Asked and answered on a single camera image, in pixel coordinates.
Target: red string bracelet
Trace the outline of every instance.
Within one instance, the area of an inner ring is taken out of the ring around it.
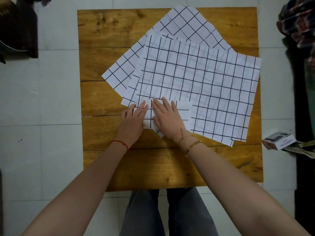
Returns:
[[[124,146],[126,146],[126,147],[127,147],[127,150],[129,150],[129,147],[127,146],[127,144],[124,143],[124,142],[122,142],[122,141],[120,141],[120,140],[112,140],[111,143],[112,143],[112,142],[119,142],[119,143],[123,144]]]

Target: forearm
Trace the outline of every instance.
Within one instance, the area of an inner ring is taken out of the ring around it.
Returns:
[[[35,218],[27,235],[83,235],[127,149],[112,142]]]
[[[195,141],[188,137],[181,147]],[[270,194],[209,147],[199,143],[188,156],[242,235],[306,233]]]

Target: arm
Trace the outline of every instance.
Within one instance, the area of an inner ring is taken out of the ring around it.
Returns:
[[[140,137],[148,105],[135,104],[122,114],[117,140],[132,146]],[[83,235],[127,148],[112,142],[98,159],[82,171],[29,225],[23,236]]]
[[[170,106],[163,98],[163,103],[154,100],[154,121],[186,150],[198,139],[185,129],[174,102]],[[181,129],[185,138],[180,141]],[[309,235],[268,192],[203,143],[195,145],[188,156],[242,235]]]

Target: tile floor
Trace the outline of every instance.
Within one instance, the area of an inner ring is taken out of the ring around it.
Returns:
[[[293,81],[276,28],[288,0],[53,0],[35,6],[39,59],[0,65],[0,168],[3,174],[4,229],[18,235],[82,169],[77,9],[258,7],[262,57],[263,137],[294,133]],[[261,184],[292,215],[295,157],[263,149]],[[199,192],[220,235],[240,235],[206,187]],[[85,235],[118,235],[130,192],[106,193]],[[166,191],[159,208],[167,231]]]

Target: wooden table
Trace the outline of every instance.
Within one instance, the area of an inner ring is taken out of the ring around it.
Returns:
[[[170,9],[79,10],[79,52],[84,167],[116,136],[121,97],[101,75]],[[239,53],[259,56],[256,8],[198,8]],[[260,84],[247,142],[233,147],[196,135],[256,182],[263,181]],[[145,129],[117,167],[108,191],[204,186],[176,144]]]

